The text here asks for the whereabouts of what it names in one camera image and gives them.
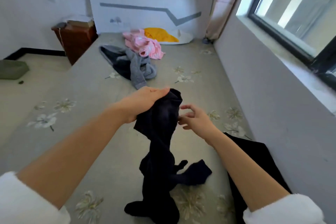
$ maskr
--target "curtain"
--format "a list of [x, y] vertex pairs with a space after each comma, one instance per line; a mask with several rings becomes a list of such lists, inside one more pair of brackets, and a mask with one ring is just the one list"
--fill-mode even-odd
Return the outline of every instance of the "curtain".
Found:
[[235, 0], [213, 0], [205, 37], [210, 40], [219, 38]]

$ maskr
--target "pink garment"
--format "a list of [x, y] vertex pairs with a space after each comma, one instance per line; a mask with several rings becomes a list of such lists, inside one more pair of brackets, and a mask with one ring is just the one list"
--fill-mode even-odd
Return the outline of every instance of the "pink garment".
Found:
[[125, 45], [141, 57], [149, 56], [151, 59], [161, 59], [164, 52], [161, 51], [161, 45], [157, 40], [145, 36], [143, 29], [124, 32]]

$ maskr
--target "black baseboard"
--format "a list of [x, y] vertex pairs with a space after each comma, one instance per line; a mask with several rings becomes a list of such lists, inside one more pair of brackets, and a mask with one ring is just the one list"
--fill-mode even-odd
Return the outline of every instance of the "black baseboard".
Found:
[[40, 54], [40, 55], [51, 55], [51, 56], [66, 56], [65, 51], [55, 51], [55, 50], [45, 50], [45, 49], [34, 49], [34, 48], [20, 48], [16, 52], [12, 53], [5, 59], [7, 60], [17, 60], [21, 58], [26, 53]]

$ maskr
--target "white shirt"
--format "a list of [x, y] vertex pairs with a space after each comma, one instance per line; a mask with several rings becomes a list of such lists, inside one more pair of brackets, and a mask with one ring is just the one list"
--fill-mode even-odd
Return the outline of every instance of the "white shirt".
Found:
[[[244, 211], [246, 224], [322, 224], [322, 210], [307, 196], [288, 195], [259, 210]], [[65, 206], [58, 210], [23, 184], [14, 172], [0, 176], [1, 224], [69, 224]]]

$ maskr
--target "person's right arm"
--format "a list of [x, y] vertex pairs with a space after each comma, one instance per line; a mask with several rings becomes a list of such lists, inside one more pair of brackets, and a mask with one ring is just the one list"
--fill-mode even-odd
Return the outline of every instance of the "person's right arm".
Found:
[[251, 212], [289, 195], [238, 145], [220, 132], [202, 109], [194, 105], [183, 105], [181, 109], [191, 109], [192, 112], [180, 116], [179, 124], [186, 124], [184, 129], [192, 129], [217, 151]]

